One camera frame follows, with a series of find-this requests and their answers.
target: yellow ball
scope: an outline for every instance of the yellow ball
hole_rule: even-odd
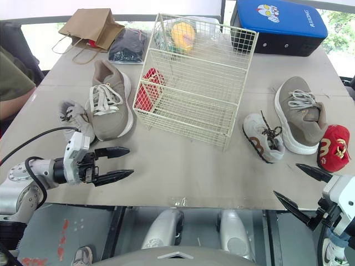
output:
[[[171,37],[177,48],[190,53],[195,42],[195,30],[185,22],[176,23],[171,30]]]

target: clear plastic bag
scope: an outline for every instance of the clear plastic bag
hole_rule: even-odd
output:
[[[156,34],[154,42],[158,49],[178,54],[189,54],[195,45],[210,47],[218,45],[222,33],[218,20],[206,17],[186,16],[164,21],[166,34]]]
[[[118,64],[142,64],[148,35],[140,29],[125,28],[110,47],[109,60]]]

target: cable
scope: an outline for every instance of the cable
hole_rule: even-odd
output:
[[[325,239],[325,234],[327,230],[327,226],[322,224],[321,234],[319,235],[318,245],[317,245],[317,261],[318,266],[323,266],[323,242]]]
[[[38,204],[38,206],[36,208],[36,209],[38,209],[40,206],[43,205],[43,203],[47,199],[47,190],[45,189],[45,187],[42,184],[42,182],[37,178],[37,176],[35,176],[35,174],[33,173],[32,169],[31,169],[31,167],[29,166],[30,160],[43,160],[43,158],[40,158],[40,157],[37,157],[37,156],[32,156],[32,157],[27,158],[25,160],[25,162],[24,162],[24,166],[25,166],[28,174],[31,176],[31,178],[37,184],[37,186],[39,186],[39,188],[40,188],[40,190],[42,191],[42,194],[43,194],[43,199],[41,200],[41,202]]]
[[[29,139],[28,141],[22,143],[20,146],[18,146],[16,149],[14,149],[13,151],[11,151],[8,155],[6,155],[1,161],[0,161],[0,166],[2,166],[2,164],[9,159],[15,152],[17,152],[19,149],[25,147],[27,144],[31,143],[32,141],[38,139],[39,137],[42,137],[48,133],[54,132],[54,131],[58,131],[58,130],[64,130],[64,129],[72,129],[75,131],[80,131],[77,127],[74,126],[62,126],[62,127],[56,127],[55,129],[50,129],[47,130],[45,132],[42,132],[41,134],[38,134],[37,136]]]
[[[23,266],[17,258],[15,258],[11,252],[5,247],[5,245],[3,243],[0,242],[0,249],[1,252],[4,253],[4,255],[7,257],[7,259],[9,260],[9,262],[13,263],[13,265],[16,266]]]

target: green sleeve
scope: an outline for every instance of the green sleeve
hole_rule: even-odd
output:
[[[16,58],[8,57],[3,49],[0,50],[0,101],[20,97],[35,87],[34,82],[14,62]]]

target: robotic arm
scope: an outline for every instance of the robotic arm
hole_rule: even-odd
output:
[[[116,170],[99,175],[95,161],[100,157],[116,158],[129,153],[123,147],[89,150],[89,138],[75,132],[65,148],[63,158],[41,160],[38,157],[12,167],[0,185],[0,242],[18,256],[17,245],[23,236],[33,212],[47,198],[46,190],[62,183],[80,182],[101,186],[121,180],[133,170]]]
[[[311,230],[314,231],[320,223],[323,223],[321,237],[318,242],[318,264],[321,265],[321,245],[324,237],[323,233],[327,227],[337,237],[341,237],[343,233],[346,233],[349,247],[355,249],[355,176],[331,175],[319,168],[300,163],[297,163],[296,166],[317,181],[326,183],[322,198],[318,201],[319,207],[316,215],[309,217],[298,209],[298,205],[295,202],[276,191],[274,193],[284,207]]]

